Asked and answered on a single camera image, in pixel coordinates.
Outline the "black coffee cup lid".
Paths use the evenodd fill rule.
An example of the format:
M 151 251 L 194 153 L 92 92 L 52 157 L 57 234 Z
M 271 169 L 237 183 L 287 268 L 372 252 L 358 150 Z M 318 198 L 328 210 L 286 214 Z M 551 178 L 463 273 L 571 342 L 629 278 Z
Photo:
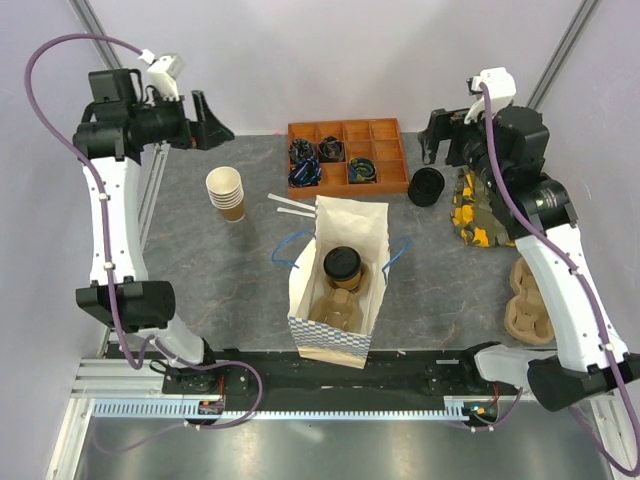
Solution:
M 338 246 L 330 250 L 323 261 L 325 274 L 336 281 L 354 278 L 361 271 L 359 253 L 349 246 Z

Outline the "single paper coffee cup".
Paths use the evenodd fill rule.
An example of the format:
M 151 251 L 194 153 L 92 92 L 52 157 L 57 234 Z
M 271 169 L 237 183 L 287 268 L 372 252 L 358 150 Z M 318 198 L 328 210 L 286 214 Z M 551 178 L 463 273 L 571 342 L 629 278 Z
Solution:
M 362 283 L 362 273 L 358 272 L 349 279 L 337 280 L 332 277 L 328 278 L 329 287 L 335 290 L 345 290 L 351 294 L 357 294 Z

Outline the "checkered paper takeout bag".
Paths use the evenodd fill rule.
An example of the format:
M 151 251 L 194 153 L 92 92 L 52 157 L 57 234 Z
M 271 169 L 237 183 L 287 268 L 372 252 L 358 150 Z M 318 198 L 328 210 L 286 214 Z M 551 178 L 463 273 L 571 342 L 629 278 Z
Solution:
M 363 369 L 391 266 L 411 246 L 390 240 L 389 204 L 318 195 L 314 226 L 293 233 L 271 261 L 290 268 L 287 321 L 301 357 Z

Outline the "brown pulp cup carrier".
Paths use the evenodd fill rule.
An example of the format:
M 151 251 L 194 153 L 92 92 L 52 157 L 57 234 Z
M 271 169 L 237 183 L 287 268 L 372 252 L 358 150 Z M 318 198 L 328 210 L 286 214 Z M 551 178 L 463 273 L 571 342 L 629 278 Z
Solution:
M 362 283 L 357 294 L 330 288 L 329 276 L 326 275 L 325 293 L 314 303 L 309 315 L 310 320 L 345 332 L 359 333 L 364 318 L 360 301 L 366 299 L 371 279 L 367 265 L 363 265 L 360 272 L 362 273 Z

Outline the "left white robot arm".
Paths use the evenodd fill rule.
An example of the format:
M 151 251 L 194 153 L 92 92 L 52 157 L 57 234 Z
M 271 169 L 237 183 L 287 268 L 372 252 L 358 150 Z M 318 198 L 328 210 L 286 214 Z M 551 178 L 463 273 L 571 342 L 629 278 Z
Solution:
M 138 334 L 177 367 L 187 366 L 185 382 L 208 393 L 219 369 L 204 360 L 205 341 L 176 314 L 175 291 L 168 281 L 152 280 L 143 259 L 137 213 L 141 154 L 151 144 L 211 150 L 235 138 L 211 112 L 202 91 L 192 91 L 196 117 L 187 118 L 176 73 L 158 65 L 142 84 L 137 69 L 92 72 L 93 101 L 73 137 L 81 152 L 92 215 L 93 260 L 89 284 L 75 293 L 78 307 L 115 331 L 134 368 L 141 361 L 127 337 Z

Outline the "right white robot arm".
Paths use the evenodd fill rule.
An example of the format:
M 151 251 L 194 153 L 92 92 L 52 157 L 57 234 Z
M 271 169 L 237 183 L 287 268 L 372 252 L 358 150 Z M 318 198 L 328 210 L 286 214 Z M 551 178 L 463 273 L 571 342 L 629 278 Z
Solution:
M 582 248 L 569 194 L 543 171 L 549 130 L 540 113 L 509 105 L 493 117 L 494 141 L 482 118 L 465 122 L 467 110 L 432 111 L 419 133 L 432 163 L 449 141 L 451 166 L 466 166 L 488 189 L 493 215 L 530 268 L 556 339 L 553 353 L 508 348 L 495 342 L 471 348 L 458 368 L 467 392 L 493 381 L 530 391 L 548 411 L 567 408 L 639 377 L 639 357 L 629 351 L 608 318 Z

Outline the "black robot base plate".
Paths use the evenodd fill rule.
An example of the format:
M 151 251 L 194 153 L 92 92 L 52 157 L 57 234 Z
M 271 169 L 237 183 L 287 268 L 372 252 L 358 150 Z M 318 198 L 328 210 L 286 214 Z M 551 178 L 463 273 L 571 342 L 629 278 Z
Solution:
M 516 389 L 474 377 L 461 350 L 373 350 L 356 369 L 302 358 L 295 351 L 225 349 L 207 363 L 234 360 L 253 366 L 263 381 L 264 410 L 430 408 L 446 396 L 512 395 Z

